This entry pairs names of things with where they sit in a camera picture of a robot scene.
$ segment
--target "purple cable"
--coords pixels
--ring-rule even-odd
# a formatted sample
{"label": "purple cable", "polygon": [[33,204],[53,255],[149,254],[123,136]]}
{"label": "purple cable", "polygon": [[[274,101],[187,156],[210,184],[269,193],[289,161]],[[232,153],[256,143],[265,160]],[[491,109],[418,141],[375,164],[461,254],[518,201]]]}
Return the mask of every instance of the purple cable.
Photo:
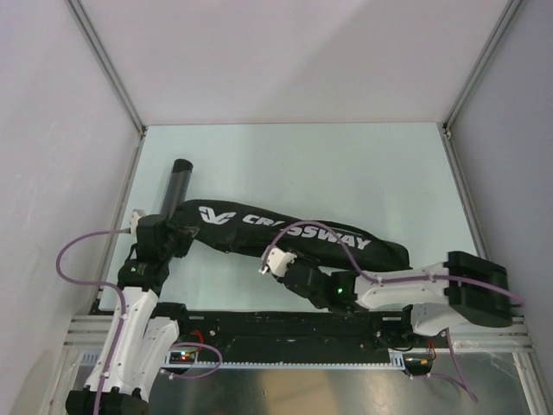
{"label": "purple cable", "polygon": [[[355,258],[353,257],[351,251],[347,247],[346,243],[340,238],[340,236],[336,233],[336,231],[334,231],[331,227],[325,225],[324,223],[320,223],[320,222],[317,222],[317,221],[314,221],[314,220],[299,220],[299,221],[294,222],[294,223],[284,227],[283,229],[281,229],[281,231],[272,240],[269,247],[265,251],[265,254],[264,254],[264,256],[261,260],[261,266],[265,267],[267,265],[267,260],[269,259],[270,250],[273,249],[277,245],[277,242],[291,228],[298,227],[298,226],[304,226],[304,225],[311,225],[311,226],[319,227],[319,228],[324,229],[325,231],[329,232],[332,236],[334,236],[337,239],[340,246],[342,247],[342,249],[344,250],[344,252],[346,253],[347,258],[352,263],[353,269],[356,272],[358,272],[361,277],[363,277],[364,279],[366,279],[367,281],[369,281],[371,283],[374,283],[374,284],[395,284],[395,283],[408,283],[408,282],[412,282],[412,281],[429,280],[429,277],[426,276],[426,275],[424,275],[424,276],[417,275],[417,276],[412,276],[412,277],[387,278],[387,279],[383,279],[383,280],[379,280],[378,278],[370,276],[369,274],[367,274],[366,272],[364,272],[361,269],[358,262],[355,260]],[[466,278],[466,277],[457,277],[455,275],[436,275],[436,276],[433,277],[433,279],[435,281],[436,280],[448,280],[448,281],[456,281],[456,282],[459,282],[459,283],[477,285],[479,287],[486,288],[487,290],[495,291],[495,292],[498,292],[499,294],[503,294],[504,296],[512,298],[512,299],[516,300],[517,302],[519,302],[521,305],[524,304],[524,300],[522,299],[522,297],[519,297],[516,294],[514,294],[514,293],[512,293],[508,290],[505,290],[503,288],[496,287],[493,284],[478,281],[477,279]]]}
{"label": "purple cable", "polygon": [[162,371],[162,373],[167,374],[169,377],[177,378],[177,379],[199,379],[199,378],[205,378],[206,376],[209,376],[210,374],[216,372],[220,368],[220,366],[223,364],[223,355],[221,354],[221,352],[217,348],[215,348],[214,346],[210,346],[209,344],[195,343],[195,342],[183,342],[183,343],[175,343],[173,346],[171,346],[171,348],[182,348],[182,347],[190,347],[190,346],[195,347],[195,348],[206,348],[208,350],[211,350],[212,352],[214,352],[217,355],[217,358],[219,359],[219,361],[217,362],[217,364],[214,367],[209,369],[207,372],[200,373],[200,374],[193,374],[193,375],[186,376],[184,374],[176,374],[176,373],[171,373],[171,372],[167,372],[167,371]]}
{"label": "purple cable", "polygon": [[470,396],[470,399],[473,400],[475,404],[478,403],[478,397],[474,392],[471,390],[470,386],[467,383],[467,380],[465,379],[465,376],[463,375],[463,372],[461,371],[461,366],[459,365],[459,361],[457,360],[457,357],[455,356],[455,351],[453,350],[453,343],[451,342],[451,335],[449,334],[449,329],[446,329],[446,333],[448,336],[448,346],[449,346],[449,354],[451,355],[451,360],[453,361],[453,364],[455,365],[455,369],[457,370],[457,373],[459,374],[459,377],[461,378],[461,381],[458,381],[453,376],[449,376],[448,374],[444,373],[429,373],[429,374],[420,374],[417,376],[412,375],[409,373],[408,370],[405,370],[405,372],[412,377],[413,379],[428,379],[428,378],[438,378],[438,379],[444,379],[448,382],[451,382],[461,389],[464,389],[465,392],[468,393],[468,396]]}
{"label": "purple cable", "polygon": [[[273,249],[277,245],[277,242],[286,234],[286,232],[288,232],[292,227],[298,227],[298,226],[303,226],[303,225],[311,225],[311,226],[320,227],[320,228],[326,230],[327,232],[329,232],[331,235],[333,235],[337,239],[338,243],[340,244],[340,246],[342,247],[344,252],[346,253],[346,255],[349,258],[350,262],[352,263],[353,269],[356,272],[358,272],[359,275],[361,275],[364,279],[368,280],[371,283],[395,284],[395,283],[407,283],[407,282],[410,282],[410,281],[424,281],[424,280],[429,279],[428,276],[412,276],[412,277],[400,277],[400,278],[387,278],[386,280],[380,281],[377,278],[368,275],[367,273],[365,273],[361,269],[358,262],[355,260],[352,253],[350,252],[349,248],[346,246],[344,241],[341,240],[340,236],[331,227],[325,225],[324,223],[316,222],[316,221],[313,221],[313,220],[299,220],[299,221],[294,222],[291,225],[288,225],[287,227],[283,228],[278,233],[278,235],[272,240],[269,247],[267,248],[267,251],[265,251],[265,254],[264,254],[264,256],[262,258],[262,262],[261,262],[262,267],[265,267],[267,265],[267,260],[269,259],[270,250]],[[524,300],[521,297],[517,296],[516,294],[513,294],[510,291],[505,290],[503,288],[496,287],[495,285],[488,284],[488,283],[483,283],[483,282],[478,281],[476,279],[466,278],[466,277],[457,277],[457,276],[454,276],[454,275],[438,275],[438,276],[434,276],[433,278],[434,278],[434,280],[440,279],[440,280],[456,281],[456,282],[465,283],[465,284],[478,285],[479,287],[486,288],[490,291],[498,292],[500,294],[503,294],[504,296],[507,296],[509,298],[513,298],[513,299],[517,300],[521,304],[524,304]],[[459,374],[459,377],[461,378],[461,382],[459,382],[457,379],[455,379],[455,378],[453,378],[453,377],[451,377],[447,374],[443,374],[443,373],[431,374],[430,377],[445,379],[445,380],[449,380],[450,382],[455,383],[457,386],[459,386],[459,387],[463,388],[465,391],[467,391],[468,395],[470,396],[470,398],[474,402],[478,402],[478,398],[470,390],[470,387],[468,386],[467,380],[465,379],[465,376],[463,375],[463,372],[461,371],[461,366],[459,365],[459,362],[457,361],[457,358],[455,357],[455,353],[454,353],[454,350],[453,350],[453,344],[451,342],[451,336],[449,334],[449,329],[446,330],[446,333],[447,333],[447,336],[448,336],[449,353],[451,354],[451,359],[453,360],[453,363],[455,365],[455,369],[457,370],[457,373]],[[422,377],[428,378],[428,376],[414,376],[414,377],[415,378],[422,378]]]}
{"label": "purple cable", "polygon": [[407,372],[407,374],[409,376],[412,376],[413,379],[430,379],[430,378],[437,378],[437,379],[444,379],[444,380],[447,380],[448,382],[451,382],[453,383],[454,385],[457,385],[458,387],[460,387],[461,389],[465,390],[467,393],[468,393],[468,390],[467,388],[462,384],[460,383],[456,378],[454,378],[453,376],[449,376],[448,374],[444,374],[444,373],[429,373],[429,374],[418,374],[418,375],[413,375],[413,374],[410,374],[409,372]]}
{"label": "purple cable", "polygon": [[[125,314],[124,311],[127,308],[127,303],[124,299],[123,291],[113,283],[108,283],[108,282],[104,282],[104,281],[79,281],[77,279],[70,278],[66,274],[64,274],[63,271],[61,270],[61,260],[63,258],[63,255],[66,253],[66,251],[71,246],[79,243],[83,239],[91,238],[92,236],[110,235],[110,234],[117,234],[117,233],[130,233],[130,229],[119,229],[117,231],[98,231],[98,232],[87,233],[85,235],[79,236],[78,238],[73,239],[71,242],[69,242],[67,245],[65,245],[63,248],[61,248],[60,253],[58,253],[58,257],[55,260],[55,269],[58,272],[58,275],[64,281],[67,281],[68,283],[76,284],[76,285],[110,287],[113,290],[115,290],[115,292],[118,294],[119,302],[121,304],[121,316],[119,317],[119,323],[118,323],[118,326],[115,330],[115,335],[113,336],[113,340],[111,341],[110,348],[109,348],[107,356],[105,358],[104,367],[102,368],[102,373],[108,372],[109,369],[110,369],[111,360],[113,359],[113,354],[115,353],[115,348],[118,344],[119,337],[121,336],[121,331],[123,330],[123,325],[124,325],[123,314]],[[175,347],[178,347],[178,346],[195,346],[195,347],[208,348],[208,349],[212,350],[217,355],[217,357],[219,358],[219,362],[217,363],[217,365],[215,365],[214,368],[212,368],[211,370],[208,370],[205,373],[197,374],[197,375],[194,375],[194,376],[174,375],[174,376],[176,376],[180,379],[199,379],[199,378],[203,378],[205,376],[208,376],[208,375],[212,374],[217,369],[219,369],[219,367],[221,366],[221,363],[223,362],[223,356],[222,356],[221,352],[217,348],[214,348],[213,346],[209,346],[207,344],[190,342],[190,343],[177,343],[174,346]],[[99,415],[100,400],[101,400],[101,397],[102,397],[101,391],[102,391],[102,389],[104,389],[104,383],[105,383],[105,377],[104,377],[103,374],[101,374],[99,382],[98,382],[98,391],[96,392],[96,397],[94,398],[94,407],[93,407],[93,410],[92,410],[93,415]]]}
{"label": "purple cable", "polygon": [[[63,254],[66,253],[66,251],[73,245],[77,244],[83,239],[91,238],[92,236],[99,236],[99,235],[110,235],[114,233],[130,233],[130,229],[119,229],[117,231],[98,231],[98,232],[92,232],[87,233],[85,235],[79,236],[76,239],[73,239],[71,242],[69,242],[67,245],[65,245],[63,248],[61,248],[60,253],[58,253],[58,258],[55,260],[55,269],[58,272],[58,275],[65,281],[71,284],[76,285],[86,285],[86,286],[96,286],[96,287],[110,287],[113,290],[116,291],[116,293],[119,296],[119,302],[121,303],[121,317],[119,317],[119,323],[117,326],[117,329],[115,330],[115,335],[113,336],[113,341],[111,342],[110,349],[108,351],[108,354],[106,356],[104,367],[102,369],[102,373],[105,373],[109,371],[110,365],[111,365],[111,359],[113,359],[113,354],[115,353],[115,347],[118,344],[119,336],[121,336],[121,331],[123,330],[123,324],[124,319],[122,318],[124,311],[127,307],[126,302],[124,301],[124,295],[123,292],[113,283],[103,282],[103,281],[79,281],[77,279],[73,279],[68,277],[66,274],[63,273],[61,270],[61,259],[63,258]],[[100,399],[102,397],[102,389],[104,388],[105,383],[105,377],[103,374],[100,375],[100,380],[98,382],[98,391],[96,392],[96,397],[94,399],[94,409],[92,413],[94,415],[99,415],[100,411]]]}
{"label": "purple cable", "polygon": [[468,386],[467,380],[465,379],[465,375],[461,371],[461,366],[459,365],[459,361],[457,360],[457,357],[455,356],[455,351],[453,350],[453,343],[451,342],[451,334],[449,333],[449,329],[446,329],[446,335],[448,337],[449,354],[451,354],[451,360],[453,361],[453,364],[455,365],[455,369],[457,369],[457,373],[459,374],[459,377],[461,378],[461,383],[463,384],[463,389],[465,389],[467,391],[468,396],[470,396],[470,399],[472,399],[474,402],[478,402],[478,398],[473,393],[473,391],[470,390],[470,387]]}

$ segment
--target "purple wire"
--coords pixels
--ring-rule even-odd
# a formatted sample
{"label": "purple wire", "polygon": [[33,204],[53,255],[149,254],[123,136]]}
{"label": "purple wire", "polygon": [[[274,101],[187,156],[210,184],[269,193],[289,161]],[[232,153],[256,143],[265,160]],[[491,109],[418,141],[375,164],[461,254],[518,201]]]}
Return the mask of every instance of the purple wire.
{"label": "purple wire", "polygon": [[[298,226],[303,226],[303,225],[311,225],[311,226],[320,227],[320,228],[326,230],[327,232],[329,232],[331,235],[333,235],[337,239],[338,243],[340,244],[340,246],[342,247],[344,252],[346,253],[346,255],[347,255],[348,259],[350,260],[350,262],[352,263],[353,269],[356,272],[358,272],[359,275],[361,275],[364,279],[366,279],[367,281],[369,281],[371,283],[395,284],[395,283],[407,283],[407,282],[410,282],[410,281],[429,280],[428,276],[387,278],[387,279],[383,279],[382,281],[378,280],[375,277],[372,277],[371,275],[365,273],[361,269],[358,262],[355,260],[355,257],[350,252],[349,248],[346,246],[344,241],[341,240],[340,236],[331,227],[325,225],[324,223],[316,222],[316,221],[313,221],[313,220],[299,220],[299,221],[294,222],[294,223],[286,226],[285,228],[283,228],[278,233],[278,235],[272,240],[269,247],[267,248],[267,251],[265,251],[265,254],[264,254],[264,256],[262,258],[262,262],[261,262],[262,267],[265,267],[267,265],[267,260],[269,259],[270,251],[277,245],[277,242],[286,234],[286,232],[288,232],[292,227],[298,227]],[[456,282],[459,282],[459,283],[477,285],[479,287],[486,288],[490,291],[495,291],[495,292],[498,292],[500,294],[503,294],[504,296],[507,296],[509,298],[513,298],[513,299],[517,300],[519,303],[524,304],[524,300],[521,297],[517,296],[516,294],[513,294],[510,291],[505,290],[503,288],[496,287],[495,285],[484,283],[482,281],[478,281],[476,279],[466,278],[466,277],[457,277],[455,275],[436,275],[436,276],[433,277],[433,279],[434,280],[440,279],[440,280],[456,281]],[[468,396],[470,396],[470,398],[474,402],[478,402],[478,398],[470,390],[470,387],[468,386],[467,380],[465,379],[465,376],[463,375],[463,372],[461,371],[461,366],[459,365],[459,362],[457,361],[457,358],[455,357],[455,353],[454,353],[454,350],[453,350],[453,344],[451,342],[451,336],[449,334],[449,329],[446,329],[446,333],[447,333],[447,336],[448,336],[449,353],[451,354],[451,359],[453,360],[453,363],[455,365],[455,369],[457,370],[457,373],[459,374],[459,377],[461,378],[461,382],[459,382],[457,379],[455,379],[455,378],[453,378],[453,377],[451,377],[447,374],[443,374],[443,373],[431,374],[430,377],[445,379],[445,380],[448,380],[450,382],[453,382],[457,386],[459,386],[459,387],[463,388],[465,391],[467,391]],[[428,378],[428,376],[425,376],[425,375],[424,376],[414,376],[414,378],[422,378],[422,377],[423,378]]]}
{"label": "purple wire", "polygon": [[[108,350],[107,356],[105,357],[104,367],[102,368],[102,374],[100,375],[100,379],[99,379],[99,382],[98,382],[98,390],[96,392],[96,397],[94,398],[94,407],[93,407],[93,410],[92,410],[93,415],[99,415],[100,400],[101,400],[101,397],[102,397],[102,392],[101,391],[102,391],[102,389],[104,389],[104,383],[105,383],[105,377],[104,377],[103,373],[108,372],[109,369],[110,369],[111,361],[113,360],[113,355],[115,353],[115,348],[118,344],[119,337],[121,336],[121,332],[123,331],[123,325],[124,325],[123,315],[125,314],[125,310],[127,308],[127,303],[124,299],[123,291],[119,287],[117,287],[117,285],[114,284],[114,283],[108,283],[106,281],[79,281],[77,279],[73,279],[73,278],[68,277],[61,270],[61,260],[63,258],[63,255],[66,253],[66,251],[70,247],[72,247],[73,245],[79,243],[83,239],[91,238],[92,236],[111,235],[111,234],[118,234],[118,233],[130,233],[130,229],[119,229],[119,230],[116,230],[116,231],[98,231],[98,232],[91,232],[91,233],[87,233],[85,235],[79,236],[78,238],[73,239],[71,242],[69,242],[67,245],[65,245],[63,248],[61,248],[60,253],[58,253],[58,257],[55,260],[55,269],[58,272],[58,275],[64,281],[67,281],[68,283],[76,284],[76,285],[86,285],[86,286],[96,286],[96,287],[110,287],[113,290],[115,290],[115,292],[118,294],[119,302],[120,302],[120,305],[121,305],[121,316],[119,317],[119,323],[118,323],[118,326],[115,330],[115,335],[113,336],[113,340],[111,341],[111,345],[110,345],[110,348]],[[208,344],[193,343],[193,342],[190,342],[190,343],[177,343],[173,347],[178,347],[178,346],[195,346],[195,347],[208,348],[209,350],[212,350],[217,355],[217,357],[219,358],[219,362],[217,363],[217,365],[215,365],[214,368],[212,368],[211,370],[208,370],[205,373],[196,374],[194,376],[174,375],[174,376],[176,376],[180,379],[199,379],[199,378],[206,377],[206,376],[212,374],[213,372],[215,372],[217,369],[219,369],[219,367],[221,366],[221,364],[223,362],[223,356],[222,356],[221,352],[217,348],[214,348],[213,346],[209,346]]]}
{"label": "purple wire", "polygon": [[449,346],[449,354],[451,354],[451,360],[453,361],[453,364],[455,365],[455,369],[457,369],[457,373],[459,374],[459,377],[461,378],[461,383],[463,384],[463,389],[465,389],[468,393],[468,396],[470,396],[470,399],[473,400],[473,402],[478,402],[478,398],[476,395],[471,391],[470,387],[468,386],[467,380],[465,379],[465,375],[463,374],[461,370],[461,365],[459,364],[459,361],[457,360],[457,356],[455,356],[455,351],[453,350],[453,342],[451,341],[451,334],[449,333],[449,328],[446,329],[446,335],[448,337],[448,346]]}
{"label": "purple wire", "polygon": [[195,342],[183,342],[183,343],[175,343],[173,346],[171,346],[171,348],[182,348],[182,347],[190,347],[190,346],[195,347],[195,348],[206,348],[208,350],[211,350],[212,352],[214,352],[217,355],[217,358],[219,359],[219,361],[217,362],[217,364],[214,367],[209,369],[207,372],[200,373],[200,374],[185,375],[185,374],[171,373],[171,372],[167,372],[167,371],[162,371],[162,373],[167,374],[168,376],[171,376],[171,377],[174,377],[174,378],[177,378],[177,379],[199,379],[199,378],[205,378],[206,376],[209,376],[210,374],[216,372],[220,368],[220,366],[223,364],[223,355],[221,354],[221,352],[217,348],[215,348],[214,346],[210,346],[209,344],[195,343]]}
{"label": "purple wire", "polygon": [[92,236],[99,236],[99,235],[111,235],[116,233],[130,233],[129,229],[119,229],[115,231],[98,231],[98,232],[91,232],[87,233],[85,235],[79,236],[76,239],[73,239],[71,242],[69,242],[67,245],[65,245],[63,248],[61,248],[60,253],[58,253],[58,258],[55,260],[55,269],[58,272],[58,275],[65,281],[71,284],[76,285],[86,285],[86,286],[96,286],[96,287],[110,287],[119,296],[119,302],[121,303],[121,316],[119,317],[119,323],[115,330],[115,335],[113,336],[113,341],[111,342],[110,349],[108,351],[108,354],[105,358],[104,367],[102,368],[102,374],[100,375],[100,379],[98,382],[98,391],[96,392],[96,397],[94,398],[94,409],[92,413],[94,415],[99,415],[100,411],[100,400],[102,397],[102,389],[104,388],[105,383],[105,377],[103,373],[108,372],[111,365],[111,360],[113,359],[113,354],[115,353],[115,347],[118,344],[119,337],[121,336],[121,331],[123,330],[124,325],[124,319],[123,314],[127,308],[126,302],[124,300],[123,292],[113,283],[108,283],[105,281],[79,281],[77,279],[73,279],[68,277],[66,274],[63,273],[61,270],[61,259],[63,258],[63,254],[66,253],[66,251],[73,245],[77,244],[83,239],[91,238]]}
{"label": "purple wire", "polygon": [[447,380],[448,382],[451,382],[453,383],[454,385],[457,385],[458,387],[460,387],[461,389],[464,389],[466,392],[468,392],[467,388],[462,384],[460,383],[456,378],[454,378],[453,376],[449,376],[448,374],[444,374],[444,373],[429,373],[429,374],[418,374],[418,375],[413,375],[413,374],[410,374],[409,372],[407,372],[407,374],[409,374],[410,376],[413,377],[413,379],[428,379],[428,378],[437,378],[437,379],[444,379],[444,380]]}
{"label": "purple wire", "polygon": [[[265,251],[265,254],[262,258],[261,265],[262,267],[265,267],[267,265],[267,261],[269,259],[270,251],[277,245],[277,242],[292,228],[292,227],[298,227],[298,226],[304,226],[304,225],[311,225],[315,227],[319,227],[321,229],[324,229],[325,231],[329,232],[332,236],[334,236],[342,249],[344,250],[344,253],[346,254],[347,258],[351,262],[353,269],[359,273],[361,277],[366,279],[367,281],[374,283],[374,284],[396,284],[396,283],[408,283],[412,281],[427,281],[430,278],[428,276],[411,276],[411,277],[398,277],[398,278],[386,278],[379,280],[378,278],[375,278],[366,272],[364,272],[361,267],[359,266],[359,263],[355,260],[355,257],[352,255],[351,251],[347,247],[346,243],[340,238],[340,236],[334,231],[331,227],[325,225],[324,223],[320,223],[314,220],[299,220],[297,222],[294,222],[283,229],[278,233],[278,235],[272,240],[269,247]],[[499,294],[503,294],[504,296],[507,296],[509,298],[512,298],[519,302],[520,304],[524,304],[524,300],[522,297],[505,290],[503,288],[497,287],[493,284],[484,283],[482,281],[479,281],[477,279],[472,278],[466,278],[466,277],[457,277],[455,275],[436,275],[433,276],[433,279],[436,280],[448,280],[448,281],[456,281],[459,283],[465,283],[465,284],[472,284],[477,285],[482,288],[486,288],[490,291],[498,292]]]}

